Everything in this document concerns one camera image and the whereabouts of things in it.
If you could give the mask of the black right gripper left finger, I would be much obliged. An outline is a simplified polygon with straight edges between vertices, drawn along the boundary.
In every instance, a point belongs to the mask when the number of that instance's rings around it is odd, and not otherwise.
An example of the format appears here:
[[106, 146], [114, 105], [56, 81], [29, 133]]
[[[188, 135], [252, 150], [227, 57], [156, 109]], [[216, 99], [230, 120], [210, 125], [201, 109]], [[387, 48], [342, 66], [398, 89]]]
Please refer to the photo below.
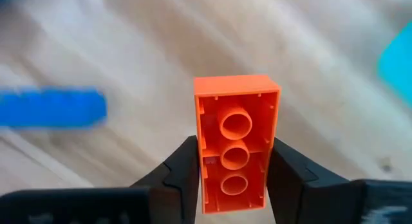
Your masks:
[[131, 185], [146, 192], [143, 224], [194, 224], [199, 180], [198, 140], [189, 136], [163, 163]]

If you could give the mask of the blue plastic building block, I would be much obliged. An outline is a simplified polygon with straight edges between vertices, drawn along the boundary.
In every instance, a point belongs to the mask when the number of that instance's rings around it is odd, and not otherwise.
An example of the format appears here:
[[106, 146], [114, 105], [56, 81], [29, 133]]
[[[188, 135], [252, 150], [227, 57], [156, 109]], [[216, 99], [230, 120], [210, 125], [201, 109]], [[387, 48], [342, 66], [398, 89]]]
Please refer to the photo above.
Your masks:
[[68, 129], [105, 120], [106, 97], [92, 87], [0, 87], [0, 127]]

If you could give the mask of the orange plastic building block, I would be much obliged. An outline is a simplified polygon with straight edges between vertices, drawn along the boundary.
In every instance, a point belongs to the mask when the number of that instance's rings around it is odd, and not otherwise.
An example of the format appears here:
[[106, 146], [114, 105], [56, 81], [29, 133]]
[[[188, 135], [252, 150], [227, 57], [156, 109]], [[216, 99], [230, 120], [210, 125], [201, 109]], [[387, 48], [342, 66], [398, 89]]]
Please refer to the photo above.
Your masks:
[[267, 75], [194, 80], [203, 213], [265, 207], [280, 97]]

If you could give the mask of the teal translucent plastic bin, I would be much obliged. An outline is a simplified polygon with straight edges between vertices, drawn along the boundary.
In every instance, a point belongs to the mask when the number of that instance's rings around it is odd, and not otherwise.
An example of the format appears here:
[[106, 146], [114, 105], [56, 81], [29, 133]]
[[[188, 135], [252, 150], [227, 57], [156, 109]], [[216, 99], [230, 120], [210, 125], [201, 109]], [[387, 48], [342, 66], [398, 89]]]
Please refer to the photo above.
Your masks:
[[412, 109], [412, 21], [382, 52], [378, 75]]

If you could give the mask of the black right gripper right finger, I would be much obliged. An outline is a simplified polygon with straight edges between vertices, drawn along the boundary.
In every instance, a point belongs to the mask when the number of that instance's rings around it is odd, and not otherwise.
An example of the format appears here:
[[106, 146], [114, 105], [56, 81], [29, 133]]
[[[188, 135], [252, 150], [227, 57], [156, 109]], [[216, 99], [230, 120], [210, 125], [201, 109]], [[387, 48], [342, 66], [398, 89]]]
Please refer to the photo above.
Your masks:
[[274, 140], [267, 190], [276, 224], [353, 224], [349, 181]]

